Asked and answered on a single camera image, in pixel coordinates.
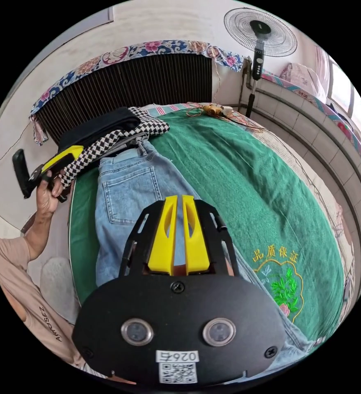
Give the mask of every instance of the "green towel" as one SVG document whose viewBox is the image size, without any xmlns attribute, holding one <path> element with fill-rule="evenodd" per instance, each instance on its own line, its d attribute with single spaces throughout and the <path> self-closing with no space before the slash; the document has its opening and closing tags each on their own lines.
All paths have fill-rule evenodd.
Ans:
<svg viewBox="0 0 361 394">
<path fill-rule="evenodd" d="M 313 195 L 269 148 L 239 126 L 177 111 L 170 131 L 152 138 L 200 197 L 215 206 L 233 242 L 282 310 L 309 340 L 335 330 L 343 268 L 330 226 Z M 70 256 L 80 302 L 96 288 L 94 209 L 98 170 L 75 183 Z"/>
</svg>

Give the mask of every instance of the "cable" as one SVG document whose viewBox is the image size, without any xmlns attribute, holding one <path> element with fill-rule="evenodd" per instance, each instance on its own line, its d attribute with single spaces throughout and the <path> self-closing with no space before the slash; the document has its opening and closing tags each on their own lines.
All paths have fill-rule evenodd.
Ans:
<svg viewBox="0 0 361 394">
<path fill-rule="evenodd" d="M 302 164 L 300 163 L 300 161 L 292 154 L 292 152 L 287 148 L 287 146 L 284 144 L 284 142 L 283 142 L 279 137 L 277 137 L 273 132 L 271 132 L 270 130 L 266 129 L 265 131 L 268 132 L 268 133 L 269 133 L 270 135 L 272 135 L 273 137 L 275 137 L 276 140 L 278 140 L 278 141 L 282 144 L 282 146 L 286 149 L 286 151 L 294 158 L 294 160 L 297 162 L 297 164 L 301 167 L 302 172 L 304 173 L 304 175 L 305 175 L 305 177 L 307 178 L 308 182 L 314 187 L 316 194 L 318 194 L 319 199 L 320 199 L 321 203 L 323 204 L 323 206 L 324 206 L 324 208 L 325 208 L 325 211 L 326 211 L 326 213 L 327 213 L 327 217 L 328 217 L 328 218 L 330 219 L 330 221 L 331 221 L 331 228 L 332 228 L 332 229 L 335 229 L 335 230 L 334 230 L 334 232 L 336 233 L 336 234 L 335 234 L 335 238 L 336 238 L 336 240 L 338 241 L 339 236 L 338 236 L 338 230 L 336 229 L 335 222 L 334 222 L 334 220 L 332 219 L 332 217 L 331 217 L 331 215 L 330 215 L 330 213 L 329 213 L 329 211 L 328 211 L 327 205 L 325 204 L 325 202 L 324 202 L 324 200 L 323 200 L 323 197 L 322 197 L 320 191 L 318 190 L 317 186 L 313 183 L 313 181 L 311 180 L 311 178 L 309 177 L 309 175 L 306 173 L 304 167 L 303 167 Z M 342 250 L 341 245 L 339 244 L 339 242 L 337 242 L 337 244 L 338 244 L 340 253 L 341 253 L 341 255 L 342 255 L 342 258 L 345 259 L 345 254 L 343 253 L 343 250 Z M 351 267 L 350 267 L 349 271 L 346 273 L 346 276 L 349 275 L 350 270 L 351 270 Z"/>
<path fill-rule="evenodd" d="M 25 127 L 25 129 L 22 131 L 22 134 L 19 136 L 19 138 L 15 141 L 15 143 L 11 146 L 11 147 L 9 147 L 9 149 L 7 150 L 7 152 L 5 152 L 4 153 L 4 155 L 0 158 L 0 160 L 2 160 L 4 157 L 5 157 L 5 155 L 19 142 L 19 140 L 22 138 L 22 136 L 23 136 L 23 133 L 27 130 L 27 128 L 29 127 L 29 125 L 27 125 L 26 127 Z"/>
</svg>

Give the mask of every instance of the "hand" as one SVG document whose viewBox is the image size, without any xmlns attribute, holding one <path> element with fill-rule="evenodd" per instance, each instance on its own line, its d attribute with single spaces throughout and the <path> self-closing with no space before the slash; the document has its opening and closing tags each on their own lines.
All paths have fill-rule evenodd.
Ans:
<svg viewBox="0 0 361 394">
<path fill-rule="evenodd" d="M 125 380 L 125 379 L 122 379 L 122 378 L 118 378 L 118 377 L 115 376 L 115 375 L 112 375 L 112 377 L 107 378 L 107 379 L 108 379 L 108 380 L 113 380 L 114 382 L 127 383 L 127 384 L 129 384 L 129 385 L 136 385 L 135 382 L 131 382 L 131 381 L 129 381 L 129 380 Z"/>
<path fill-rule="evenodd" d="M 48 171 L 47 175 L 52 176 L 52 172 Z M 42 180 L 37 187 L 37 213 L 42 216 L 52 216 L 59 203 L 57 197 L 62 191 L 63 186 L 59 177 L 55 179 L 52 191 L 48 189 L 48 182 Z"/>
</svg>

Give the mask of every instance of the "window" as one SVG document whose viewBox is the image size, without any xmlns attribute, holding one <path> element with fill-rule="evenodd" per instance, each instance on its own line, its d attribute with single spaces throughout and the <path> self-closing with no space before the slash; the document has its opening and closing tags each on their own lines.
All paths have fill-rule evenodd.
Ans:
<svg viewBox="0 0 361 394">
<path fill-rule="evenodd" d="M 361 97 L 347 75 L 330 56 L 329 63 L 328 98 L 345 112 L 361 132 Z"/>
</svg>

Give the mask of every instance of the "fan grille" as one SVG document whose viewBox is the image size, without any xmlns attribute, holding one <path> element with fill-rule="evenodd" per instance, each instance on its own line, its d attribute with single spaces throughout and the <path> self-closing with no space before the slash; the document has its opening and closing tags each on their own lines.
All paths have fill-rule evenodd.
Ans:
<svg viewBox="0 0 361 394">
<path fill-rule="evenodd" d="M 271 28 L 271 35 L 264 40 L 264 55 L 289 56 L 297 49 L 294 33 L 281 21 L 265 12 L 251 8 L 235 8 L 224 16 L 224 26 L 234 40 L 254 50 L 257 37 L 250 26 L 251 21 L 261 21 Z"/>
</svg>

